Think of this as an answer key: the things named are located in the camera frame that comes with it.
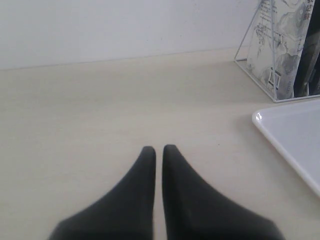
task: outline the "white wall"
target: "white wall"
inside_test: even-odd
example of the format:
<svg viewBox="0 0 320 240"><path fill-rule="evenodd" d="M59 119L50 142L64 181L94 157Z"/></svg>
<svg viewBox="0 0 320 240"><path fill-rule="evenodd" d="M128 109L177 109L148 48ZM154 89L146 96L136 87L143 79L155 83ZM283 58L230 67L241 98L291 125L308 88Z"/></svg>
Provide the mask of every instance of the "white wall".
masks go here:
<svg viewBox="0 0 320 240"><path fill-rule="evenodd" d="M0 69L235 47L257 0L1 0Z"/></svg>

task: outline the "white plastic tray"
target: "white plastic tray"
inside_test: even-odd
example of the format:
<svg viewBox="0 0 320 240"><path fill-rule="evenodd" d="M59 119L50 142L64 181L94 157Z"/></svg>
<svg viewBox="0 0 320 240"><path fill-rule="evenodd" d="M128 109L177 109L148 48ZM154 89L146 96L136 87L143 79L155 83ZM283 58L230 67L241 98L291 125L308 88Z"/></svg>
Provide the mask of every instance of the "white plastic tray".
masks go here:
<svg viewBox="0 0 320 240"><path fill-rule="evenodd" d="M261 109L252 121L320 197L320 100Z"/></svg>

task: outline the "black object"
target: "black object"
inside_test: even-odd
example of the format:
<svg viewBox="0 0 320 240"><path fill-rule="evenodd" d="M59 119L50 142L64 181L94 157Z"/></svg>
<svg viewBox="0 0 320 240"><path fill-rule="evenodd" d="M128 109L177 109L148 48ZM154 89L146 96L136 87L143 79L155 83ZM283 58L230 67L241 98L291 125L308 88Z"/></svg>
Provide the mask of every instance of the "black object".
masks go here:
<svg viewBox="0 0 320 240"><path fill-rule="evenodd" d="M49 240L151 240L156 153L144 147L129 172L99 201L62 221Z"/></svg>
<svg viewBox="0 0 320 240"><path fill-rule="evenodd" d="M206 183L175 145L163 151L162 195L168 240L283 240L276 225Z"/></svg>

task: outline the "white table surface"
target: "white table surface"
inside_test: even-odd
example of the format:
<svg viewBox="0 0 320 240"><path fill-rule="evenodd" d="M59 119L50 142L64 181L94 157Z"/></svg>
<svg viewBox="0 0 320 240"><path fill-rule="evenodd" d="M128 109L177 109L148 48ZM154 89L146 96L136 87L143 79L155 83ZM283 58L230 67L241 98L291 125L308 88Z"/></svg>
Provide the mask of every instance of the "white table surface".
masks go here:
<svg viewBox="0 0 320 240"><path fill-rule="evenodd" d="M275 104L234 53L0 71L0 239L46 239L108 192L145 145L157 152L155 239L166 239L161 158L176 144L288 240L319 240L320 199L253 125L254 111Z"/></svg>

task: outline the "wire magazine holder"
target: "wire magazine holder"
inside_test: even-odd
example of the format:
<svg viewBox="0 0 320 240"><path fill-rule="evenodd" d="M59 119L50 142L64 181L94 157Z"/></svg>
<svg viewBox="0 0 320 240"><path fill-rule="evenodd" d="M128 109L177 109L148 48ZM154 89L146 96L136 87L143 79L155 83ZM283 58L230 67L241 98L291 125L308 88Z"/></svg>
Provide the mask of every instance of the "wire magazine holder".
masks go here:
<svg viewBox="0 0 320 240"><path fill-rule="evenodd" d="M275 7L275 1L276 0L268 0L270 2L269 4L269 13L270 13L270 19L271 19L271 24L270 24L270 28L271 28L271 38L272 40L272 44L271 44L271 50L272 50L272 63L271 63L271 71L270 71L270 79L271 79L271 85L273 86L273 90L270 90L267 88L267 86L265 84L263 84L261 82L260 79L258 79L253 73L251 73L248 68L247 68L247 60L248 58L241 58L239 57L239 53L241 48L243 48L244 46L244 42L245 39L248 36L248 33L250 32L252 25L259 13L260 8L262 7L262 4L265 0L260 0L257 8L254 12L254 15L251 19L251 22L244 34L244 37L240 43L239 48L237 49L237 52L235 54L234 57L234 62L265 92L265 94L267 94L274 103L283 103L283 102L290 102L290 101L296 101L296 100L303 100L303 99L313 99L313 98L318 98L320 97L320 95L309 95L309 84L307 84L306 86L306 96L302 96L302 97L295 97L294 94L294 90L292 89L292 94L290 98L287 99L279 99L278 97L278 86L277 84L279 84L279 81L277 79L277 69L276 69L276 46L275 46L275 14L274 14L274 7Z"/></svg>

